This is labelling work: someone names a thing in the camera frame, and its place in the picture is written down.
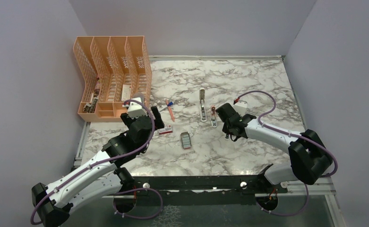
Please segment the red staple box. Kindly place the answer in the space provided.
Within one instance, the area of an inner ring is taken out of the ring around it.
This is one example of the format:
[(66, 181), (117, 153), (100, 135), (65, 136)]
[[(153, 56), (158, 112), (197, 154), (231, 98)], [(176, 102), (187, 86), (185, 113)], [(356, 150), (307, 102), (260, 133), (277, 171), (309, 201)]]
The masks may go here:
[(159, 129), (158, 133), (159, 133), (159, 135), (173, 133), (172, 126), (170, 124), (166, 125), (164, 128)]

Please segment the grey staple tray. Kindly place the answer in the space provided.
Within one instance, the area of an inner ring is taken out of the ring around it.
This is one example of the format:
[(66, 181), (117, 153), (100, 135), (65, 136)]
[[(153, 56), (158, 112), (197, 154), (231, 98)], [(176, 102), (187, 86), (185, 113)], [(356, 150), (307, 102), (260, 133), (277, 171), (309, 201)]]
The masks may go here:
[(183, 149), (190, 149), (192, 147), (190, 134), (188, 132), (181, 133), (180, 140)]

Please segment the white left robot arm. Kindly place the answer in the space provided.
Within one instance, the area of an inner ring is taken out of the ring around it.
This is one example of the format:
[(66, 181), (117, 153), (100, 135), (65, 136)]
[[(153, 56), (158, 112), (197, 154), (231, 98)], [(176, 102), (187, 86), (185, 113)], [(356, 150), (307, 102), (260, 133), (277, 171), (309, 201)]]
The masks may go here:
[(88, 203), (114, 192), (135, 192), (134, 178), (124, 164), (147, 151), (155, 130), (164, 128), (156, 106), (147, 108), (140, 97), (126, 100), (120, 118), (127, 130), (108, 140), (90, 160), (68, 175), (32, 187), (32, 225), (59, 227)]

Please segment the white stapler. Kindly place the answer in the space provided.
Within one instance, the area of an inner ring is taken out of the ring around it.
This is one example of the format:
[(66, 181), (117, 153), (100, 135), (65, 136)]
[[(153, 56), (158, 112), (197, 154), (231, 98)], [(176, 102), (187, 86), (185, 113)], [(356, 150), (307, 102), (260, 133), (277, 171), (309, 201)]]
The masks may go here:
[(199, 110), (200, 110), (200, 119), (202, 122), (206, 122), (206, 110), (205, 110), (205, 89), (201, 88), (199, 90)]

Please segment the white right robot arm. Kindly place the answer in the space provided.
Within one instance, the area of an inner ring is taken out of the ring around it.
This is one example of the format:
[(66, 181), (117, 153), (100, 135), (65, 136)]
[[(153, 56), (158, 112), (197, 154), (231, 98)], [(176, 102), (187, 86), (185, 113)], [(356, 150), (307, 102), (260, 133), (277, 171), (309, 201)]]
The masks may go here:
[(257, 188), (269, 192), (286, 181), (301, 181), (313, 185), (332, 165), (333, 158), (312, 130), (305, 132), (273, 130), (273, 125), (260, 123), (256, 116), (240, 114), (238, 104), (225, 103), (216, 109), (223, 122), (223, 132), (233, 141), (239, 138), (253, 139), (271, 145), (289, 155), (290, 161), (266, 167), (257, 179)]

